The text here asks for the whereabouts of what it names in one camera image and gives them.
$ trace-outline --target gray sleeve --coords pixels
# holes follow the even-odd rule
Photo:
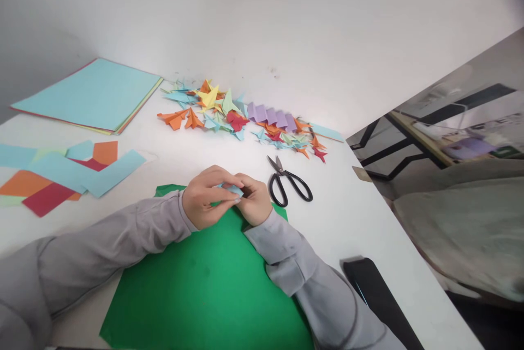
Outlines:
[[[181,196],[139,201],[82,231],[36,240],[0,260],[0,348],[44,348],[55,316],[120,268],[196,231]]]
[[[342,275],[274,210],[244,234],[266,260],[273,283],[296,296],[321,348],[405,349]]]

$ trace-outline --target red paper crane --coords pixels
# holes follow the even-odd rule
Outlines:
[[[281,143],[284,142],[284,140],[282,140],[282,139],[280,138],[280,132],[278,132],[278,133],[275,134],[275,135],[272,135],[272,134],[266,133],[266,136],[268,136],[268,137],[269,137],[271,140],[273,140],[273,141],[280,141]]]
[[[326,156],[327,153],[320,152],[316,147],[313,147],[313,151],[315,151],[315,155],[318,156],[320,160],[322,160],[324,163],[326,162],[326,160],[324,159],[324,156]]]
[[[228,113],[227,119],[228,119],[228,122],[231,124],[231,127],[233,128],[233,130],[236,132],[241,131],[244,125],[249,122],[249,120],[238,115],[236,111],[234,110],[231,110]]]

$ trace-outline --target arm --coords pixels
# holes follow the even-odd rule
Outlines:
[[[139,201],[82,231],[36,240],[0,260],[0,348],[42,349],[52,319],[121,268],[218,222],[243,184],[217,166],[184,192]],[[211,207],[212,201],[222,201]]]
[[[273,283],[296,296],[321,348],[405,349],[351,285],[273,210],[265,184],[237,177],[247,188],[237,206],[252,226],[244,234],[266,260]]]

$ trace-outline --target black object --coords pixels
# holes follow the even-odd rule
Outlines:
[[[284,175],[288,178],[289,182],[291,182],[291,184],[293,185],[293,188],[296,190],[296,192],[299,194],[299,196],[303,200],[305,200],[305,201],[312,201],[313,200],[313,194],[311,193],[310,188],[307,186],[307,183],[302,181],[295,174],[292,174],[289,171],[284,170],[282,168],[282,163],[280,162],[280,159],[278,158],[278,156],[276,157],[276,160],[277,160],[276,163],[269,156],[267,158],[269,159],[269,161],[271,162],[271,165],[273,166],[273,168],[276,171],[276,173],[274,173],[271,176],[271,181],[269,181],[269,194],[271,195],[271,198],[273,199],[275,204],[277,204],[278,206],[281,206],[281,207],[285,207],[285,206],[288,205],[288,197],[285,194],[284,187],[282,186],[282,181],[280,180],[280,177],[284,176]],[[302,191],[299,189],[298,185],[295,183],[295,180],[293,178],[296,179],[298,182],[300,182],[302,184],[302,186],[304,186],[304,189],[306,190],[307,196],[302,193]],[[275,194],[273,193],[273,182],[275,180],[277,180],[278,188],[280,189],[280,193],[282,195],[282,198],[284,199],[283,203],[278,201],[277,198],[275,197]]]
[[[372,260],[364,258],[343,263],[342,269],[360,298],[407,350],[424,350]]]

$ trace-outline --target small light blue paper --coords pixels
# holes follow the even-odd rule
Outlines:
[[[67,150],[65,156],[69,159],[85,160],[93,156],[94,142],[87,140],[73,145]]]
[[[35,148],[0,144],[0,167],[25,169],[36,154]]]

